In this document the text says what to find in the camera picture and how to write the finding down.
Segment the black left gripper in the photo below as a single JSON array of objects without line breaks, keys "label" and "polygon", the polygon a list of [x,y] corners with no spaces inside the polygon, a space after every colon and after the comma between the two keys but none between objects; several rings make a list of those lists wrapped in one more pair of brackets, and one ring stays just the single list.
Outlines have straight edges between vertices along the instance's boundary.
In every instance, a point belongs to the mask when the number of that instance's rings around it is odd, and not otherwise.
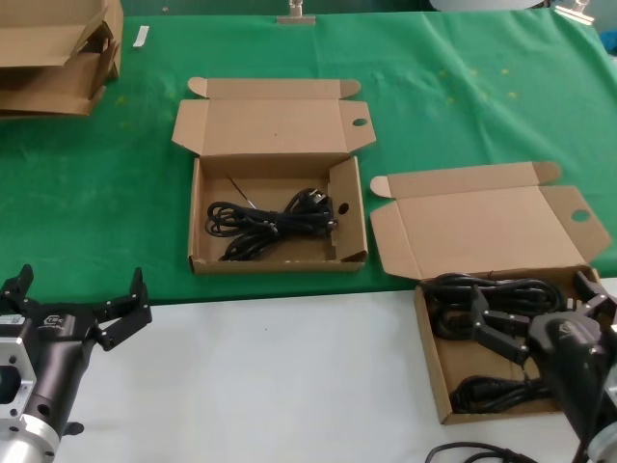
[{"label": "black left gripper", "polygon": [[1,285],[0,311],[2,315],[24,315],[31,323],[28,353],[36,384],[25,413],[54,430],[63,430],[95,340],[104,350],[112,350],[152,322],[148,289],[142,269],[137,267],[128,294],[102,303],[92,316],[79,313],[78,304],[44,306],[26,301],[33,281],[32,266],[24,264],[16,276]]}]

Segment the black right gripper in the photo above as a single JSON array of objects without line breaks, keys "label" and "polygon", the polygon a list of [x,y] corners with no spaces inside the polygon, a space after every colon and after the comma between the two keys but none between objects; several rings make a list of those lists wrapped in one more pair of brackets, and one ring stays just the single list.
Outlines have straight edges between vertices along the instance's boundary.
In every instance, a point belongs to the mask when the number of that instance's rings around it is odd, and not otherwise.
[{"label": "black right gripper", "polygon": [[470,336],[518,366],[530,352],[575,434],[588,444],[612,424],[612,402],[604,388],[610,355],[600,324],[616,323],[616,297],[581,271],[573,277],[573,287],[577,313],[541,315],[530,325],[529,317],[491,310],[480,288],[473,286]]}]

